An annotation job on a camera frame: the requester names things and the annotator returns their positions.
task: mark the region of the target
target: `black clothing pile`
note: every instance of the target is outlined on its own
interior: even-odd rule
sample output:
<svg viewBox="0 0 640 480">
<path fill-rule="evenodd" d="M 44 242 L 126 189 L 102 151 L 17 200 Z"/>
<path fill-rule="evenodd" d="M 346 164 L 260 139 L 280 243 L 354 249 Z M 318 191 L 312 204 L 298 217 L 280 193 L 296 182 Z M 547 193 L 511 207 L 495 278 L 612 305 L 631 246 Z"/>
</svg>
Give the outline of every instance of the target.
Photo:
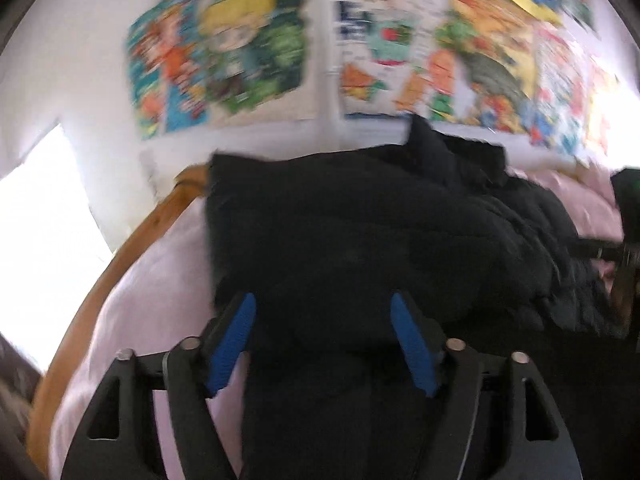
<svg viewBox="0 0 640 480">
<path fill-rule="evenodd" d="M 561 242 L 577 237 L 564 207 L 508 176 L 498 146 L 414 117 L 404 146 L 280 162 L 216 154 L 210 182 L 216 307 L 238 290 L 258 304 L 243 478 L 412 478 L 442 400 L 410 379 L 394 290 L 479 351 L 530 340 L 553 363 L 563 350 L 547 342 L 562 331 L 622 334 L 596 270 Z M 602 428 L 591 429 L 589 443 Z"/>
</svg>

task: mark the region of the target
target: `white wall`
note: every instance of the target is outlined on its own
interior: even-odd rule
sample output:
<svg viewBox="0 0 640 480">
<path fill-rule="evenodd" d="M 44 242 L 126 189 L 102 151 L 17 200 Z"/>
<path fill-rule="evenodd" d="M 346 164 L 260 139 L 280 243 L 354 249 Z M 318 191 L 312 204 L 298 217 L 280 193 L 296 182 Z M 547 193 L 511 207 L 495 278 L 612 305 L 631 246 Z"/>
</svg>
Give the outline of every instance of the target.
<svg viewBox="0 0 640 480">
<path fill-rule="evenodd" d="M 9 151 L 2 137 L 2 131 L 0 130 L 0 178 L 4 178 L 13 169 L 11 158 L 9 158 Z"/>
<path fill-rule="evenodd" d="M 0 56 L 0 135 L 8 158 L 20 159 L 34 140 L 60 120 L 78 159 L 92 211 L 110 247 L 119 246 L 151 211 L 154 188 L 165 194 L 176 173 L 188 164 L 206 160 L 213 150 L 286 158 L 401 140 L 399 123 L 367 125 L 364 132 L 363 124 L 338 120 L 335 112 L 325 111 L 317 121 L 287 126 L 258 124 L 214 131 L 203 125 L 140 141 L 129 100 L 124 42 L 129 25 L 158 1 L 37 0 Z M 593 38 L 589 41 L 598 53 L 611 59 L 621 78 L 633 83 L 636 68 L 630 37 L 606 0 L 595 3 L 602 43 Z M 330 8 L 319 4 L 313 8 L 318 23 L 327 27 Z M 568 25 L 580 40 L 584 32 L 573 23 Z M 332 70 L 323 41 L 316 38 L 314 42 L 319 75 Z M 335 78 L 325 77 L 325 81 Z M 633 85 L 631 88 L 631 94 L 637 95 Z M 320 108 L 326 110 L 329 100 L 335 104 L 335 99 L 331 85 L 323 84 Z M 524 137 L 458 125 L 444 128 L 503 142 L 512 164 L 567 164 L 546 150 L 530 147 Z M 150 170 L 154 174 L 152 186 L 148 182 Z"/>
</svg>

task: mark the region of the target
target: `cartoon character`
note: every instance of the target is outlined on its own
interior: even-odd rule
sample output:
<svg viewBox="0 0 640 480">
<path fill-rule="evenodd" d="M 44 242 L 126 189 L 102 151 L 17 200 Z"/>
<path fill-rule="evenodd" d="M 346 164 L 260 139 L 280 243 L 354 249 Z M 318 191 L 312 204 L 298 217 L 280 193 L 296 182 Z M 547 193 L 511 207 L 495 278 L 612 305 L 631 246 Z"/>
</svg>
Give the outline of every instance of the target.
<svg viewBox="0 0 640 480">
<path fill-rule="evenodd" d="M 158 69 L 164 56 L 162 34 L 158 22 L 153 20 L 149 23 L 146 32 L 133 47 L 132 55 L 142 61 L 145 66 L 145 74 Z"/>
<path fill-rule="evenodd" d="M 182 44 L 180 36 L 181 14 L 178 6 L 165 12 L 160 20 L 162 37 L 162 74 L 165 80 L 175 84 L 180 94 L 186 95 L 191 86 L 192 76 L 199 66 L 191 59 L 194 44 Z"/>
<path fill-rule="evenodd" d="M 300 86 L 306 56 L 303 2 L 204 3 L 198 28 L 206 38 L 209 99 L 235 114 Z"/>
<path fill-rule="evenodd" d="M 243 92 L 244 83 L 258 75 L 258 62 L 247 45 L 271 21 L 276 0 L 222 0 L 200 15 L 214 61 L 211 88 L 216 99 Z"/>
<path fill-rule="evenodd" d="M 376 63 L 387 66 L 402 65 L 409 59 L 409 50 L 414 36 L 414 15 L 403 12 L 402 16 L 376 20 L 371 14 L 367 44 Z"/>
<path fill-rule="evenodd" d="M 342 67 L 340 87 L 344 95 L 360 101 L 371 101 L 378 90 L 386 90 L 382 81 L 359 69 L 354 63 L 346 63 Z"/>
<path fill-rule="evenodd" d="M 452 121 L 451 100 L 454 90 L 455 56 L 452 51 L 441 48 L 429 56 L 428 72 L 435 90 L 431 100 L 431 120 Z"/>
<path fill-rule="evenodd" d="M 465 124 L 494 128 L 503 132 L 523 132 L 520 117 L 511 100 L 501 94 L 489 94 L 484 86 L 472 84 L 476 93 L 476 104 L 472 108 Z"/>
<path fill-rule="evenodd" d="M 157 123 L 164 108 L 164 101 L 156 86 L 150 86 L 142 91 L 138 102 L 138 110 L 145 121 Z"/>
</svg>

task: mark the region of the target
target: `bright window light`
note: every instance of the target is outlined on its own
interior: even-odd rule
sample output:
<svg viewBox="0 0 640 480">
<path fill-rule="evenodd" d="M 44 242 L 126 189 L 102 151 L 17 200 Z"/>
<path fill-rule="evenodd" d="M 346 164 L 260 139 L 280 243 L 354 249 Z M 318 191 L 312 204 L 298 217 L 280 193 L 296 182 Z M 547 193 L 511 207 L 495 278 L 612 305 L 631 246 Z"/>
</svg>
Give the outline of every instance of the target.
<svg viewBox="0 0 640 480">
<path fill-rule="evenodd" d="M 0 333 L 46 370 L 110 259 L 56 126 L 0 180 Z"/>
</svg>

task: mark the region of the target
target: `wooden furniture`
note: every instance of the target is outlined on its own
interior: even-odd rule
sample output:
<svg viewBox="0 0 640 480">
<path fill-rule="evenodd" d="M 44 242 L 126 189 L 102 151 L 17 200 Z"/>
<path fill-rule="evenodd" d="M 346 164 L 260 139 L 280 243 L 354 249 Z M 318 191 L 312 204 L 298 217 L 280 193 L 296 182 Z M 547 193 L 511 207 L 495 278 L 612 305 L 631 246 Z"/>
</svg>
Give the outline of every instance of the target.
<svg viewBox="0 0 640 480">
<path fill-rule="evenodd" d="M 176 177 L 174 190 L 156 206 L 116 252 L 66 330 L 49 370 L 36 390 L 27 434 L 27 452 L 45 475 L 49 465 L 49 438 L 53 418 L 71 377 L 86 355 L 104 301 L 129 267 L 166 233 L 196 197 L 204 195 L 206 185 L 206 166 L 190 166 Z"/>
</svg>

